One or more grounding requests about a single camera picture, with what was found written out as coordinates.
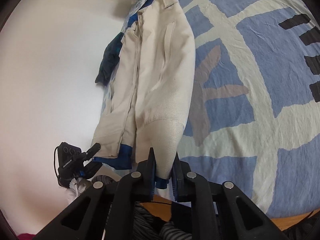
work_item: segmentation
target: black mount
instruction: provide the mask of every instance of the black mount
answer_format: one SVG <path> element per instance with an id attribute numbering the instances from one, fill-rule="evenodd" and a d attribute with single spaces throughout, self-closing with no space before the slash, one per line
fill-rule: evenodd
<path id="1" fill-rule="evenodd" d="M 134 203 L 153 199 L 155 168 L 151 148 L 148 160 L 140 162 L 136 172 L 119 182 L 89 187 L 33 240 L 101 240 L 104 229 L 104 239 L 131 239 Z M 208 182 L 191 172 L 178 154 L 172 167 L 172 186 L 177 202 L 191 202 L 193 240 L 288 240 L 236 185 Z"/>
<path id="2" fill-rule="evenodd" d="M 84 166 L 84 162 L 90 160 L 100 148 L 100 144 L 95 143 L 89 150 L 82 153 L 79 147 L 62 142 L 57 147 L 59 162 L 57 179 L 59 185 L 68 188 L 73 178 L 92 178 L 101 168 L 102 163 L 91 161 Z"/>

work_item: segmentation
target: metal bolt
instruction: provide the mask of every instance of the metal bolt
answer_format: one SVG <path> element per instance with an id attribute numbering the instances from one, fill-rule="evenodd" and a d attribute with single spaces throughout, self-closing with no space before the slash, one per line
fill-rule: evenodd
<path id="1" fill-rule="evenodd" d="M 103 183 L 101 181 L 96 181 L 94 184 L 93 184 L 93 187 L 94 188 L 102 188 L 103 186 Z"/>
<path id="2" fill-rule="evenodd" d="M 193 171 L 189 171 L 187 173 L 187 177 L 190 178 L 190 179 L 194 179 L 195 177 L 197 176 L 197 174 Z"/>
<path id="3" fill-rule="evenodd" d="M 140 176 L 141 176 L 141 173 L 138 171 L 131 173 L 131 177 L 133 177 L 133 178 L 139 178 Z"/>
<path id="4" fill-rule="evenodd" d="M 226 182 L 224 183 L 224 186 L 225 186 L 226 188 L 231 189 L 231 188 L 233 188 L 234 184 L 233 184 L 231 181 L 226 181 Z"/>

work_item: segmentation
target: bed sheet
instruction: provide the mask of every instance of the bed sheet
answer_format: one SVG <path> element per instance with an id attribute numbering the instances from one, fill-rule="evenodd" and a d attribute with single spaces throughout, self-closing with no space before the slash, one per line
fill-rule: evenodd
<path id="1" fill-rule="evenodd" d="M 179 3 L 196 43 L 179 158 L 233 181 L 270 217 L 319 208 L 320 31 L 309 10 L 301 0 Z"/>

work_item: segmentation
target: black stripe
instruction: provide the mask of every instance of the black stripe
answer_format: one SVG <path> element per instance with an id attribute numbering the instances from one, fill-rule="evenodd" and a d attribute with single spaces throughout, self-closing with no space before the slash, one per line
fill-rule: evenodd
<path id="1" fill-rule="evenodd" d="M 184 235 L 185 235 L 185 232 L 179 230 L 177 232 L 169 234 L 168 237 L 169 237 L 170 240 L 180 240 L 181 237 L 183 237 Z"/>
<path id="2" fill-rule="evenodd" d="M 167 234 L 164 234 L 164 239 L 173 240 L 174 236 L 183 233 L 180 229 L 171 229 Z"/>
<path id="3" fill-rule="evenodd" d="M 192 240 L 192 234 L 186 233 L 186 236 L 181 240 Z"/>
<path id="4" fill-rule="evenodd" d="M 162 238 L 163 239 L 167 239 L 167 237 L 174 233 L 174 232 L 180 232 L 181 230 L 180 229 L 177 229 L 177 228 L 165 228 L 163 231 L 162 231 Z"/>
<path id="5" fill-rule="evenodd" d="M 320 75 L 320 56 L 304 58 L 313 75 Z"/>
<path id="6" fill-rule="evenodd" d="M 317 27 L 314 27 L 306 33 L 303 33 L 299 38 L 304 45 L 308 46 L 311 43 L 320 42 L 320 31 Z"/>
<path id="7" fill-rule="evenodd" d="M 292 27 L 298 26 L 303 23 L 310 22 L 310 18 L 306 14 L 298 14 L 293 16 L 290 19 L 285 20 L 282 23 L 279 23 L 280 27 L 282 27 L 285 30 L 291 29 Z"/>
<path id="8" fill-rule="evenodd" d="M 161 238 L 145 220 L 145 216 L 148 216 L 148 212 L 144 208 L 136 206 L 133 221 L 133 239 L 160 240 Z"/>
<path id="9" fill-rule="evenodd" d="M 170 234 L 171 230 L 172 230 L 171 228 L 163 227 L 161 230 L 160 236 L 163 239 L 167 239 L 167 236 Z"/>
<path id="10" fill-rule="evenodd" d="M 317 83 L 311 84 L 309 87 L 315 101 L 320 102 L 320 81 L 318 81 Z"/>

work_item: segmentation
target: patterned cloth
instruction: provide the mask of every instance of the patterned cloth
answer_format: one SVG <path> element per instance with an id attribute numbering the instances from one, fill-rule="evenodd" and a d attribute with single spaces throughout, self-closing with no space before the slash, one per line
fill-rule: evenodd
<path id="1" fill-rule="evenodd" d="M 301 220 L 298 224 L 289 227 L 284 230 L 283 233 L 289 238 L 289 240 L 318 240 L 319 234 L 315 234 L 320 230 L 320 211 L 315 215 L 308 215 Z"/>
<path id="2" fill-rule="evenodd" d="M 104 184 L 110 184 L 115 182 L 111 177 L 106 175 L 98 175 L 92 179 L 92 183 L 101 181 Z M 107 217 L 106 224 L 108 223 L 110 210 Z M 160 218 L 155 217 L 150 214 L 150 212 L 145 209 L 142 205 L 136 203 L 134 209 L 134 219 L 133 219 L 133 229 L 132 229 L 132 239 L 133 240 L 161 240 L 158 232 L 154 229 L 152 225 L 157 224 L 156 227 L 162 227 L 164 221 Z"/>
<path id="3" fill-rule="evenodd" d="M 168 222 L 162 227 L 160 236 L 163 240 L 192 240 L 192 234 L 181 231 L 172 222 Z"/>
<path id="4" fill-rule="evenodd" d="M 270 217 L 319 208 L 320 31 L 310 11 L 301 0 L 179 3 L 196 44 L 179 158 L 209 181 L 233 181 Z"/>

